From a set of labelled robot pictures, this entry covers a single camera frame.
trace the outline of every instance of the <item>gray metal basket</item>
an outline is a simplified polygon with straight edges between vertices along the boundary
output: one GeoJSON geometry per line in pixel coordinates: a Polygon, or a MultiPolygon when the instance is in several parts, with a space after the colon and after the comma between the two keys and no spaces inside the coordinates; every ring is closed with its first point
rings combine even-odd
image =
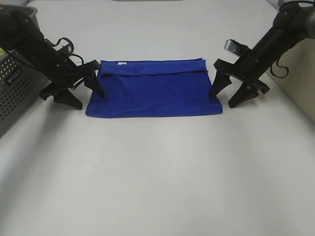
{"type": "MultiPolygon", "coordinates": [[[[22,10],[38,26],[34,7],[0,5],[4,12],[22,10]]],[[[18,59],[27,62],[16,51],[18,59]]],[[[29,105],[38,98],[48,79],[6,55],[0,58],[0,137],[17,121],[29,105]]]]}

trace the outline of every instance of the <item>wall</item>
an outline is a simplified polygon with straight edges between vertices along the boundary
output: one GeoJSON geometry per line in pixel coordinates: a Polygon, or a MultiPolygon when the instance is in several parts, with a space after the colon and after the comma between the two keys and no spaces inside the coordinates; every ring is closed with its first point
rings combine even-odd
{"type": "Polygon", "coordinates": [[[0,0],[1,3],[6,4],[16,4],[16,5],[26,5],[29,3],[28,0],[0,0]]]}
{"type": "MultiPolygon", "coordinates": [[[[279,65],[289,67],[288,77],[271,77],[315,122],[315,40],[300,42],[281,57],[279,65]]],[[[285,71],[276,66],[274,72],[285,75],[285,71]]]]}
{"type": "Polygon", "coordinates": [[[182,0],[113,0],[113,1],[182,1],[182,0]]]}

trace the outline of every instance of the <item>white table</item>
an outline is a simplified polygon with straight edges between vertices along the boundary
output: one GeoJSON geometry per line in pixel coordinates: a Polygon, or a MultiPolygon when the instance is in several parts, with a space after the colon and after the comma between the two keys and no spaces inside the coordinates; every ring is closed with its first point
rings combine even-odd
{"type": "MultiPolygon", "coordinates": [[[[47,38],[92,59],[235,60],[275,12],[260,0],[33,1],[47,38]]],[[[315,126],[267,76],[224,113],[99,119],[37,100],[0,140],[1,236],[313,236],[315,126]]],[[[91,91],[75,95],[86,107],[91,91]]]]}

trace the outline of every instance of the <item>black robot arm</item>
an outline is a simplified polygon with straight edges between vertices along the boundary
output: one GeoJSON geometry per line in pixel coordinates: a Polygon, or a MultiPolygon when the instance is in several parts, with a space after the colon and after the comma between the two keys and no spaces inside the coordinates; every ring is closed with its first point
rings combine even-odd
{"type": "Polygon", "coordinates": [[[234,53],[240,58],[234,64],[218,59],[214,64],[217,74],[209,96],[214,98],[230,85],[230,76],[243,82],[229,101],[231,108],[258,97],[259,91],[263,94],[268,92],[269,87],[259,80],[260,76],[298,42],[305,38],[315,38],[314,4],[313,1],[290,1],[283,4],[273,26],[253,49],[239,44],[241,46],[237,47],[238,51],[234,53]],[[301,2],[313,5],[301,7],[299,5],[301,2]]]}
{"type": "Polygon", "coordinates": [[[0,47],[4,51],[13,56],[10,51],[16,50],[27,60],[20,60],[21,63],[43,73],[51,81],[40,92],[44,100],[53,96],[55,102],[81,110],[82,103],[72,95],[69,88],[75,89],[83,82],[100,97],[104,96],[95,74],[100,69],[99,63],[94,60],[84,64],[80,56],[73,54],[74,46],[69,39],[61,38],[60,41],[63,39],[68,44],[55,50],[56,45],[44,39],[30,17],[21,11],[11,11],[10,14],[0,12],[0,32],[0,47]],[[77,66],[70,56],[81,58],[82,65],[77,66]]]}

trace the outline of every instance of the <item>blue towel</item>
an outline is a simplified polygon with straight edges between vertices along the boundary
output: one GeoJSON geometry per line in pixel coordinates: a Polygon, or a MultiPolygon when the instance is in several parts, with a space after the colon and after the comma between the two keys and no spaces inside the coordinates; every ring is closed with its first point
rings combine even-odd
{"type": "Polygon", "coordinates": [[[93,92],[86,114],[100,118],[181,117],[222,113],[205,60],[102,61],[97,76],[105,98],[93,92]]]}

